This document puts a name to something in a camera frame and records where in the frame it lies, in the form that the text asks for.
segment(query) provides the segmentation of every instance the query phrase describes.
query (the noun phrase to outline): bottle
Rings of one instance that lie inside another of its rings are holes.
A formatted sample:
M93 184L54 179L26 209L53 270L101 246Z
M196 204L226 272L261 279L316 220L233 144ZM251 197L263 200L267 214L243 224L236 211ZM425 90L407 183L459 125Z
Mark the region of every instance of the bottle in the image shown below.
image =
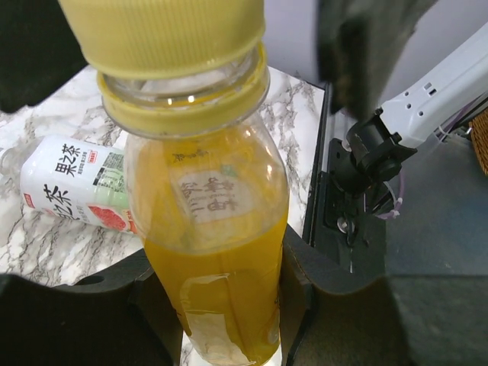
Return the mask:
M211 364L264 364L280 342L289 194L258 113L263 1L59 3L130 133L130 209L181 325Z
M30 208L135 232L123 163L118 149L51 135L0 149L0 182L12 179Z

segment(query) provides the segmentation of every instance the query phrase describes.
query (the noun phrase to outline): bottle neck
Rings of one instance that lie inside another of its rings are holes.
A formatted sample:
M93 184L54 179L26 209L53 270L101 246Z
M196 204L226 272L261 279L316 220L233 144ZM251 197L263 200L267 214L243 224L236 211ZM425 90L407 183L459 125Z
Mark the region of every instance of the bottle neck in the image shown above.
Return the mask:
M240 59L176 79L98 76L104 106L115 123L152 139L181 138L245 119L262 103L269 74L260 44Z

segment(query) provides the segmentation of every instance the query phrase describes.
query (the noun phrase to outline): white label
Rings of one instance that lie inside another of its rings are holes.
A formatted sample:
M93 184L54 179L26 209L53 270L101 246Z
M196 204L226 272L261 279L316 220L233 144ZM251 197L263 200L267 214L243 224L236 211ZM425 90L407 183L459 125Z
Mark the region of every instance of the white label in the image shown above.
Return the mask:
M178 184L196 223L241 216L253 206L246 184L218 171L187 174Z
M124 154L65 136L47 136L21 170L27 206L59 217L134 231Z

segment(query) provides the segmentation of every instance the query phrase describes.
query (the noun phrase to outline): white marble surface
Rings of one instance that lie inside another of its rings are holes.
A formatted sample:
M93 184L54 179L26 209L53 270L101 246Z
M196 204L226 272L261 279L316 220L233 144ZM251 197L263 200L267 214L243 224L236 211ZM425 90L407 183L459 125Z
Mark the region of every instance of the white marble surface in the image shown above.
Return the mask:
M291 190L288 223L303 229L323 91L271 69L271 88L260 112L285 162ZM84 69L35 108L0 112L0 147L51 133L123 149L127 133L101 106L95 71ZM0 273L49 286L72 284L141 248L135 236L51 217L21 203L12 181L0 186ZM269 364L278 365L276 355ZM181 365L206 364L184 339Z

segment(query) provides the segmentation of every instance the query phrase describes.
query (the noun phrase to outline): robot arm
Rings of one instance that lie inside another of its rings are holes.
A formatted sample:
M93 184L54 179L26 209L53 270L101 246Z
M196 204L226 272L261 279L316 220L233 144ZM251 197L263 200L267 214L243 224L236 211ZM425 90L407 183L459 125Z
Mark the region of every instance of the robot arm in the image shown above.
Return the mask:
M381 106L400 145L415 149L488 89L488 23L405 92Z

